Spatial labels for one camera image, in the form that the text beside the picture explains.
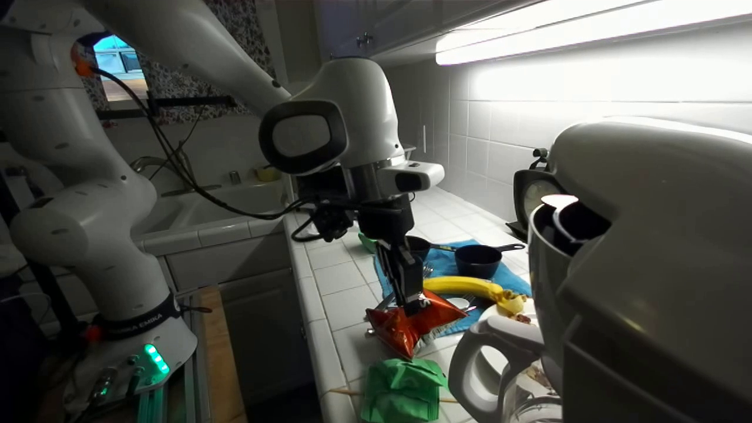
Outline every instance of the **kitchen counter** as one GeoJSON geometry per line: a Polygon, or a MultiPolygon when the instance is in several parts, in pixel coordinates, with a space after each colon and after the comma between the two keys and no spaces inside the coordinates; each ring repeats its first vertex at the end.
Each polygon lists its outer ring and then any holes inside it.
{"type": "MultiPolygon", "coordinates": [[[[517,242],[498,217],[439,188],[418,193],[415,218],[411,235],[438,244],[470,238],[484,244],[517,242]]],[[[303,222],[303,214],[287,217],[287,232],[303,222]]],[[[374,256],[361,244],[358,229],[335,242],[290,242],[290,249],[324,420],[358,420],[363,379],[371,364],[394,358],[379,337],[368,337],[364,311],[381,301],[374,256]]],[[[506,252],[503,264],[520,277],[530,277],[528,252],[506,252]]],[[[436,339],[418,350],[418,358],[436,361],[449,373],[459,339],[436,339]]],[[[449,390],[442,397],[449,399],[442,403],[442,423],[473,420],[462,404],[451,403],[449,390]]]]}

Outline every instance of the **countertop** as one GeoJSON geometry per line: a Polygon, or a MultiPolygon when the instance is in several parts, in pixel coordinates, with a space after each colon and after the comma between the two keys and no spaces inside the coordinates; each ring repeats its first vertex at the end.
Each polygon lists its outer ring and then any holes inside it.
{"type": "MultiPolygon", "coordinates": [[[[303,214],[287,217],[287,232],[303,222],[303,214]]],[[[517,242],[506,222],[439,188],[417,196],[415,222],[411,235],[438,244],[470,238],[484,244],[517,242]]],[[[374,256],[363,249],[358,229],[335,242],[290,242],[290,249],[322,417],[330,423],[356,423],[368,369],[394,358],[379,337],[368,337],[364,311],[381,301],[374,256]]],[[[506,252],[503,264],[530,281],[528,249],[506,252]]],[[[436,361],[449,373],[459,339],[436,339],[418,350],[418,358],[436,361]]],[[[442,423],[473,420],[462,404],[451,403],[449,390],[442,397],[449,399],[442,403],[442,423]]]]}

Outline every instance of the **yellow banana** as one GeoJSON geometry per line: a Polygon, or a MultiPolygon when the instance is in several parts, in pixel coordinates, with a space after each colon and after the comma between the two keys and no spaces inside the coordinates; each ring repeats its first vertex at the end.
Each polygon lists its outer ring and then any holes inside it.
{"type": "Polygon", "coordinates": [[[424,289],[436,294],[457,294],[457,297],[482,297],[496,303],[496,311],[503,315],[520,315],[524,309],[524,297],[506,291],[503,288],[479,281],[479,277],[428,277],[424,289]]]}

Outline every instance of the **under-cabinet light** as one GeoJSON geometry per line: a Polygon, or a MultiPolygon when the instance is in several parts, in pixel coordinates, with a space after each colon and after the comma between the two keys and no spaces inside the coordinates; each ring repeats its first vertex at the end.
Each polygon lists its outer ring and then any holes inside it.
{"type": "Polygon", "coordinates": [[[752,15],[750,0],[545,0],[459,26],[438,64],[470,64],[752,15]]]}

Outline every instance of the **banana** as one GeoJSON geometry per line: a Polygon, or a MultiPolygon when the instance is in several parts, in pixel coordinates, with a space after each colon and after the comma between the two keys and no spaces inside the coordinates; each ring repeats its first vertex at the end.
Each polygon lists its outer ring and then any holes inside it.
{"type": "Polygon", "coordinates": [[[503,315],[520,315],[524,309],[524,297],[506,291],[503,288],[479,281],[479,277],[428,277],[424,289],[436,294],[457,294],[457,297],[482,297],[496,303],[496,311],[503,315]]]}

